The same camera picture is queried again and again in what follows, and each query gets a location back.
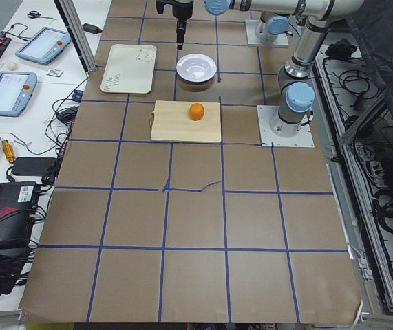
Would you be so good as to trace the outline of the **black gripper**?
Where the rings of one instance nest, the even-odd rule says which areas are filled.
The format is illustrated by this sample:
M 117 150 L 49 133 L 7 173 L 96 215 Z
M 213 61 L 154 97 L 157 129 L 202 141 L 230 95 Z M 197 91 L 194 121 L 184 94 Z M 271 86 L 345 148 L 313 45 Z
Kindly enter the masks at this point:
M 163 14 L 167 5 L 172 6 L 175 18 L 191 18 L 193 15 L 193 0 L 156 0 L 156 11 Z M 176 24 L 176 45 L 181 50 L 184 45 L 186 21 L 178 19 Z

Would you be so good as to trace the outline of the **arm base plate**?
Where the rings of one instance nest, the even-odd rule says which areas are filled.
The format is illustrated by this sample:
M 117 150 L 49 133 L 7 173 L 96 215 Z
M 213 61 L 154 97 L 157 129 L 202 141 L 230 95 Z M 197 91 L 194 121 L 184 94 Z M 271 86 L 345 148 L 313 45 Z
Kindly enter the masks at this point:
M 256 47 L 283 47 L 289 46 L 285 32 L 271 34 L 266 24 L 260 20 L 245 20 L 247 43 Z
M 261 145 L 265 147 L 314 148 L 308 115 L 297 124 L 287 124 L 278 115 L 279 106 L 257 105 Z

